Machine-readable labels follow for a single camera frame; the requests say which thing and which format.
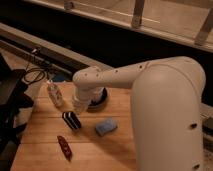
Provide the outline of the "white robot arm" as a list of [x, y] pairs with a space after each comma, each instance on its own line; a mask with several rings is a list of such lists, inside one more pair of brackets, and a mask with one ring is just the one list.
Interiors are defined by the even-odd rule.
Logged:
[[112, 70], [89, 67], [73, 76], [73, 103], [87, 108], [97, 87], [129, 88], [138, 171], [203, 171], [201, 96], [206, 76], [189, 57]]

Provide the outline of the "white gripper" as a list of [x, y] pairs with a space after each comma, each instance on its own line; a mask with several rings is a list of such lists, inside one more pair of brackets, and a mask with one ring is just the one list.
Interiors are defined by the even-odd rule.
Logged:
[[73, 112], [77, 115], [85, 112], [88, 104], [91, 102], [99, 102], [103, 94], [103, 87], [93, 89], [75, 88], [73, 95]]

